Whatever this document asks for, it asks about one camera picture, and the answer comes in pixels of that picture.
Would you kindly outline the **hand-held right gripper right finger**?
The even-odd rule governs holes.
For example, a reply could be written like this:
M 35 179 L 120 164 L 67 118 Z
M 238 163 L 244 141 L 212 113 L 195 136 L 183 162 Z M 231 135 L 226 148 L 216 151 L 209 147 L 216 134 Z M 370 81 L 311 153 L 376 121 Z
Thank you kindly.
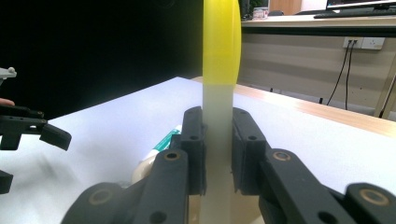
M 250 114 L 233 109 L 234 189 L 257 196 L 265 224 L 356 224 L 292 152 L 270 147 Z

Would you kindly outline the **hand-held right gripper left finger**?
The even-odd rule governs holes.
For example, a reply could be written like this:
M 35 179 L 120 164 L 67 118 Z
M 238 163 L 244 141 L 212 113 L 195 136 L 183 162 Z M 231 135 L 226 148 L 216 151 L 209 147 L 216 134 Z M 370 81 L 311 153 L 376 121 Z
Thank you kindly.
M 202 108 L 186 110 L 182 132 L 155 158 L 134 224 L 188 224 L 189 197 L 206 189 L 204 138 Z

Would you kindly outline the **green white glue stick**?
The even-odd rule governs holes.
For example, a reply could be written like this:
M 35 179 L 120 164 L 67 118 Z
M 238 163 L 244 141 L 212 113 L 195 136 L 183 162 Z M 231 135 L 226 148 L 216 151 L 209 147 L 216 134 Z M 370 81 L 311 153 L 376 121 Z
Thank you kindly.
M 132 183 L 135 184 L 149 175 L 153 163 L 155 162 L 156 156 L 168 149 L 171 144 L 172 136 L 175 134 L 181 134 L 182 126 L 177 125 L 172 129 L 154 148 L 138 163 L 132 174 Z

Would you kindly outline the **yellow highlighter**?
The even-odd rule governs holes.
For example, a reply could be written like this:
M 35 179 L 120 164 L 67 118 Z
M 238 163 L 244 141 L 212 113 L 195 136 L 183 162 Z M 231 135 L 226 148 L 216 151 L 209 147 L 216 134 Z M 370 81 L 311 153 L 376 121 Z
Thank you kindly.
M 231 223 L 233 87 L 240 56 L 236 0 L 204 0 L 203 121 L 206 125 L 206 192 L 200 224 Z

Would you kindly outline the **wooden table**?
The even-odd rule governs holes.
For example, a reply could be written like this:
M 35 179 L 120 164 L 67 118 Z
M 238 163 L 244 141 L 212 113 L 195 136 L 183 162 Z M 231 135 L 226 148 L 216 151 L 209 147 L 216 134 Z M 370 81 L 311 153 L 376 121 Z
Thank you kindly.
M 293 111 L 299 111 L 308 115 L 329 119 L 368 132 L 378 133 L 396 139 L 395 121 L 312 103 L 306 100 L 296 99 L 269 91 L 262 91 L 243 85 L 236 85 L 233 92 L 271 105 L 282 106 Z

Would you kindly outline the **black curtain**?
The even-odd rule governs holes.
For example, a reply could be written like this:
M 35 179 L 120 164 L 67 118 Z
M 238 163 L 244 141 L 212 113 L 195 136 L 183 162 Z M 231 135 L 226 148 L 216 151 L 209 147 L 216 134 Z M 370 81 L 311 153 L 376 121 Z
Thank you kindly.
M 203 0 L 0 0 L 0 97 L 49 119 L 202 66 Z

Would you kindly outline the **office desk with black edge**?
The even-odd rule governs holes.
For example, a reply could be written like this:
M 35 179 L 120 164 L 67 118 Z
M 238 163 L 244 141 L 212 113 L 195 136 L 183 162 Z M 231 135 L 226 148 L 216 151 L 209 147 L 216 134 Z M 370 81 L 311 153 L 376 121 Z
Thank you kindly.
M 274 16 L 243 21 L 243 34 L 396 38 L 396 16 L 315 19 L 313 15 Z

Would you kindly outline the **small clear jar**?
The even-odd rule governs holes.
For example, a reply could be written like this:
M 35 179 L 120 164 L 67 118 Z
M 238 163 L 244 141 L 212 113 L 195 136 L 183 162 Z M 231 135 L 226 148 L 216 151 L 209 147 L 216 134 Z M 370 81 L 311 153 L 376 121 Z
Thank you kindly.
M 254 21 L 263 21 L 268 18 L 269 8 L 268 7 L 254 7 L 252 19 Z

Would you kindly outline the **black keyboard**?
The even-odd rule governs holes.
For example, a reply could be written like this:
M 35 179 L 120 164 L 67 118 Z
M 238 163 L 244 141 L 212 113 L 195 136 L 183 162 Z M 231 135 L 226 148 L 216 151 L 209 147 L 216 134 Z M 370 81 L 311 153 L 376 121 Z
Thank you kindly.
M 335 19 L 335 18 L 353 18 L 353 17 L 381 17 L 396 16 L 396 8 L 373 8 L 367 10 L 341 10 L 334 13 L 321 13 L 314 16 L 315 19 Z

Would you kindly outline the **computer monitor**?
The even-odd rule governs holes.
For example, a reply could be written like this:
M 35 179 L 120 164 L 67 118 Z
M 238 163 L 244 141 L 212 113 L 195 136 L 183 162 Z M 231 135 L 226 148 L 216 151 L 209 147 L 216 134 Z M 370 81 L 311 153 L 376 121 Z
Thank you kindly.
M 327 10 L 341 10 L 351 8 L 387 8 L 396 6 L 396 0 L 327 0 Z

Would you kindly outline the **white wall socket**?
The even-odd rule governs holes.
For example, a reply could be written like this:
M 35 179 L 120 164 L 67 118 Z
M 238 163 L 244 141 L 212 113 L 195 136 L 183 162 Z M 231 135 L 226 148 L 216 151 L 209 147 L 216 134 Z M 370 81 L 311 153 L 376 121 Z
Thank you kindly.
M 381 50 L 385 43 L 385 37 L 352 37 L 347 36 L 344 39 L 343 47 L 355 49 L 372 49 Z

